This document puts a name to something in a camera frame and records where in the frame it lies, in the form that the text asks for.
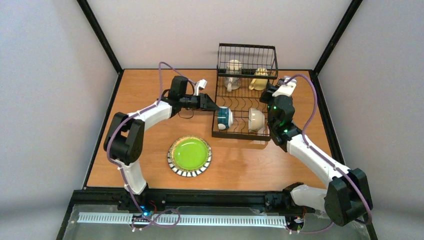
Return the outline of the white bowl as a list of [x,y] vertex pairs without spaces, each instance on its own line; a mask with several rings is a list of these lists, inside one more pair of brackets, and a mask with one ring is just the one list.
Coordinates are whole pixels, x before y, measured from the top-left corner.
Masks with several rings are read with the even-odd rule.
[[221,106],[217,112],[217,126],[220,131],[229,129],[234,122],[233,112],[226,106]]
[[250,108],[248,112],[248,130],[249,132],[257,132],[265,125],[265,115],[256,108]]

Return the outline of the tall patterned ceramic cup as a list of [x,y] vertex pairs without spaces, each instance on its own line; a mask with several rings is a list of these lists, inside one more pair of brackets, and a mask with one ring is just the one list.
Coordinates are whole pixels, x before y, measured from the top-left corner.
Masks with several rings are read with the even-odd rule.
[[239,60],[232,59],[226,64],[226,74],[228,75],[225,78],[225,87],[228,92],[237,90],[240,88],[240,78],[238,75],[241,74],[242,63]]

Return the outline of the black wire dish rack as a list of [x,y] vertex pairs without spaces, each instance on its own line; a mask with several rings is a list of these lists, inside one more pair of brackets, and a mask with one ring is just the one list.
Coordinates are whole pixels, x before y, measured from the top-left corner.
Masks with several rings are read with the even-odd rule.
[[[238,60],[242,64],[240,88],[228,92],[225,85],[227,63]],[[255,76],[258,68],[266,68],[268,76]],[[220,107],[228,107],[233,113],[233,124],[227,130],[218,129],[218,113],[213,116],[211,134],[215,138],[269,141],[271,139],[267,126],[259,131],[249,132],[249,109],[255,108],[267,112],[267,105],[260,102],[263,91],[249,90],[254,78],[268,79],[275,84],[278,77],[278,61],[276,48],[271,45],[220,43],[217,52],[215,103]]]

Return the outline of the yellow ceramic mug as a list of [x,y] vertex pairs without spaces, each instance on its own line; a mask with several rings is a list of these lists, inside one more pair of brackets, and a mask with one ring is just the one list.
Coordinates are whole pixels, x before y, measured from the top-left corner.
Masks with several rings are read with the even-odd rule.
[[[254,75],[256,77],[267,77],[269,71],[266,68],[257,68]],[[265,78],[253,78],[248,86],[249,90],[263,91],[268,83],[268,79]]]

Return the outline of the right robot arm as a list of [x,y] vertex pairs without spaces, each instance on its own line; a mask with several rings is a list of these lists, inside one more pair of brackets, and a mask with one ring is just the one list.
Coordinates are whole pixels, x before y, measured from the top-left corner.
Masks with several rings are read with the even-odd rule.
[[371,220],[373,207],[366,174],[350,169],[319,149],[293,122],[295,108],[291,86],[268,83],[260,96],[267,105],[267,127],[272,141],[284,152],[304,163],[325,185],[324,188],[297,184],[289,194],[296,206],[325,212],[338,225],[365,216]]

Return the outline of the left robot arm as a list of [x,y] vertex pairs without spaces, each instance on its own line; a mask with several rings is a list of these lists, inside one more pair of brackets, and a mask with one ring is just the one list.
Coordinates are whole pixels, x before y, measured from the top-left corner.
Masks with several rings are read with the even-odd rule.
[[159,98],[151,105],[132,113],[117,112],[113,116],[103,149],[109,162],[120,171],[124,188],[129,193],[140,195],[148,185],[139,163],[145,131],[174,117],[182,109],[207,112],[219,109],[210,96],[202,92],[207,84],[205,79],[193,82],[176,75],[170,88],[161,88]]

